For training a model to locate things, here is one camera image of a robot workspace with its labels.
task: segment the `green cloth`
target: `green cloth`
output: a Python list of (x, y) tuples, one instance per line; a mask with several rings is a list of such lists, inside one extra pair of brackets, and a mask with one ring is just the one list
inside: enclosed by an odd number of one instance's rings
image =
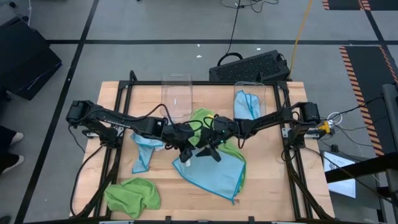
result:
[(111, 211), (124, 212), (131, 218), (139, 218), (144, 208), (160, 208), (160, 197), (155, 184), (142, 178), (109, 185), (105, 190), (105, 200)]
[[(197, 110), (195, 110), (193, 112), (193, 116), (192, 116), (191, 120), (202, 121), (204, 127), (207, 128), (207, 125), (205, 124), (203, 119), (206, 118), (209, 115), (211, 117), (213, 117), (215, 115), (214, 111), (206, 109), (206, 108), (200, 108), (200, 109), (197, 109)], [(210, 122), (211, 122), (211, 119), (206, 119), (206, 123), (207, 124), (210, 125)], [(198, 129), (200, 127), (200, 124), (198, 122), (192, 122), (192, 123), (190, 123), (190, 126), (191, 126), (192, 129), (195, 130), (195, 129)], [(198, 142), (200, 140), (200, 133), (201, 133), (200, 130), (195, 131), (195, 135), (192, 136), (189, 139), (189, 142), (193, 146), (196, 146), (198, 144)], [(238, 158), (239, 160), (243, 161), (244, 164), (246, 165), (246, 160), (244, 159), (242, 152), (238, 149), (238, 147), (236, 147), (233, 144), (231, 139), (227, 140), (224, 144), (220, 144), (218, 146), (218, 150), (220, 150), (222, 152), (225, 152), (225, 153), (229, 154), (230, 156)], [(244, 185), (244, 181), (245, 180), (246, 180), (246, 166), (245, 166), (245, 168), (243, 170), (243, 173), (242, 173), (242, 181), (241, 181), (241, 185), (239, 186), (239, 191), (241, 191), (243, 189), (243, 185)]]

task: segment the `shoe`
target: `shoe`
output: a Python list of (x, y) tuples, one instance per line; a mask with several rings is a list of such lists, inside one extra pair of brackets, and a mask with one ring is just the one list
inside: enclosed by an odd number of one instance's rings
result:
[(11, 216), (6, 215), (0, 218), (0, 224), (10, 224)]
[(0, 168), (0, 170), (3, 169), (1, 174), (5, 174), (6, 172), (10, 171), (12, 168), (15, 168), (19, 164), (23, 163), (23, 161), (25, 160), (25, 157), (7, 153), (5, 156), (2, 156), (1, 159), (5, 161), (5, 162), (2, 162), (3, 167)]
[(17, 133), (17, 134), (15, 134), (15, 136), (12, 138), (11, 144), (15, 144), (15, 143), (19, 142), (20, 140), (22, 140), (23, 138), (24, 138), (24, 134), (22, 134), (22, 133)]

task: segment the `blue cloth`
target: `blue cloth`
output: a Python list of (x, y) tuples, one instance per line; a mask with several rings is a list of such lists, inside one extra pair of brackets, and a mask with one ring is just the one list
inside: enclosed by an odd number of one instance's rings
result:
[(261, 116), (258, 96), (245, 94), (243, 90), (235, 93), (234, 117), (238, 119), (256, 119)]
[(152, 157), (155, 147), (162, 147), (163, 142), (153, 139), (146, 139), (136, 133), (133, 133), (131, 138), (137, 143), (139, 153), (139, 158), (136, 159), (136, 162), (132, 167), (132, 173), (137, 174), (140, 172), (147, 172), (149, 169), (149, 161)]
[(244, 162), (218, 151), (221, 161), (216, 162), (211, 156), (191, 157), (191, 166), (187, 167), (177, 158), (173, 166), (180, 175), (204, 190), (227, 198), (234, 204), (234, 197), (238, 193), (244, 170)]

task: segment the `wooden tabletop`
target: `wooden tabletop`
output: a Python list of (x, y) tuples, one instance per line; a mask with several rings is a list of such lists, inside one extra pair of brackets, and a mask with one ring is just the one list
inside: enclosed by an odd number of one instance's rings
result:
[[(288, 83), (290, 101), (306, 101), (303, 83)], [(118, 82), (103, 82), (98, 104), (113, 110)], [(161, 102), (162, 87), (157, 85), (133, 86), (129, 115), (142, 116)], [(208, 108), (222, 116), (233, 117), (234, 86), (193, 86), (193, 109)], [(122, 102), (126, 97), (124, 91)], [(266, 111), (276, 110), (274, 91), (267, 86)], [(157, 110), (152, 116), (161, 116)], [(138, 158), (136, 143), (126, 130), (123, 152), (119, 166), (118, 183), (133, 177), (142, 177), (155, 183), (160, 194), (160, 210), (145, 209), (140, 220), (164, 220), (170, 215), (173, 220), (229, 220), (245, 221), (254, 216), (256, 221), (293, 221), (294, 212), (286, 165), (280, 158), (283, 150), (280, 127), (259, 131), (248, 139), (242, 149), (247, 161), (246, 183), (243, 191), (235, 197), (235, 205), (225, 198), (200, 189), (181, 178), (173, 168), (172, 161), (179, 151), (162, 150), (154, 152), (149, 171), (132, 174), (132, 167)], [(306, 139), (307, 147), (318, 150), (316, 140)], [(84, 159), (99, 147), (98, 138), (89, 139)], [(83, 209), (98, 189), (105, 149), (95, 155), (83, 168), (75, 192), (75, 212)], [(302, 150), (302, 160), (309, 191), (325, 211), (334, 217), (322, 160), (313, 152)], [(297, 188), (301, 216), (305, 217), (302, 194)], [(121, 212), (112, 213), (113, 220), (131, 219)]]

